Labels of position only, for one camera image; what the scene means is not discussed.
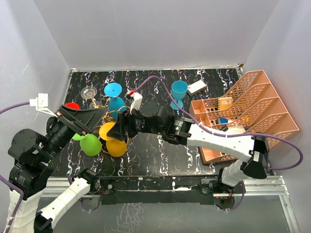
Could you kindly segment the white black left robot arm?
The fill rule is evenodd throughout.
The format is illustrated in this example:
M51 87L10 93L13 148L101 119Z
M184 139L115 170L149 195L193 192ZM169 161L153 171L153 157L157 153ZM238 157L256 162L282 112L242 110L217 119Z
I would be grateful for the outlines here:
M51 204L38 210L53 172L49 164L76 133L92 133L106 112L105 108L75 110L61 105L47 122L46 136L31 129L15 134L8 150L15 165L9 175L10 205L4 232L51 233L75 202L87 193L99 191L99 176L85 169Z

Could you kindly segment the teal wine glass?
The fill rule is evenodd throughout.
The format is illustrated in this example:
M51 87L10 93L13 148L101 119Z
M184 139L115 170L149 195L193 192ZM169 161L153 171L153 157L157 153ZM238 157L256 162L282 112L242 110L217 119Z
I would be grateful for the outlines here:
M179 80L172 83L171 94L180 108L183 108L182 99L185 97L187 89L188 85L184 81Z

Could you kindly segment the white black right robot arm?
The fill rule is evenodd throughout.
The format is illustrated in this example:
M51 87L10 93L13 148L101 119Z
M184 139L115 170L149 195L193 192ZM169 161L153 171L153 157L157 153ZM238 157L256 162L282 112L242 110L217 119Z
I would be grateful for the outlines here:
M217 179L203 185L209 193L230 193L245 179L267 177L269 147L264 136L229 137L192 119L172 116L156 102L119 113L107 136L123 141L138 133L159 134L170 144L203 147L236 157L236 162L219 171Z

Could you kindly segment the yellow wine glass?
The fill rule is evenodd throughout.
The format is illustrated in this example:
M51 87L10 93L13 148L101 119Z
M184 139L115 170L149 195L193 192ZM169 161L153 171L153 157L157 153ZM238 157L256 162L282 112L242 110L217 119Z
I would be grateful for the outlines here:
M125 141L119 141L107 135L107 133L115 125L114 122L108 122L103 124L99 129L99 136L106 142L107 152L113 157L121 157L127 150L127 144Z

